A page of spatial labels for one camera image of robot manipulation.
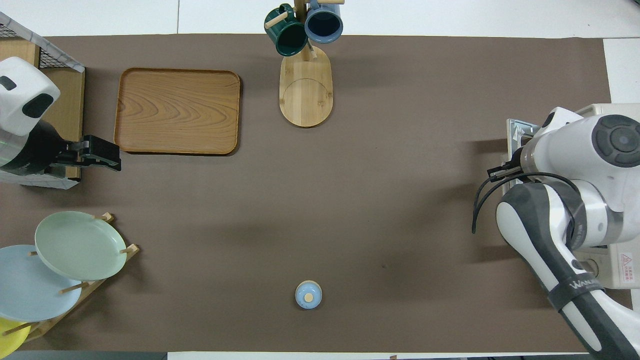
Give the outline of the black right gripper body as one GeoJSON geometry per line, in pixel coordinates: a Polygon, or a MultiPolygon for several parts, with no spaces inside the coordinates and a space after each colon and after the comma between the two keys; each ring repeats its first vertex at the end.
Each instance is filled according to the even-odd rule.
{"type": "Polygon", "coordinates": [[[498,182],[522,173],[521,161],[512,159],[504,162],[500,166],[488,169],[487,179],[489,182],[498,182]]]}

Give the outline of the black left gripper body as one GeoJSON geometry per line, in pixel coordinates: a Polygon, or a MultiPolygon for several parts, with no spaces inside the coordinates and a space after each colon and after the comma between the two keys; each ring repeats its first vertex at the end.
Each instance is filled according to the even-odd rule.
{"type": "Polygon", "coordinates": [[[89,162],[76,160],[78,153],[69,149],[73,145],[73,141],[63,139],[50,123],[40,120],[28,134],[22,150],[9,162],[9,173],[27,176],[48,167],[88,167],[89,162]]]}

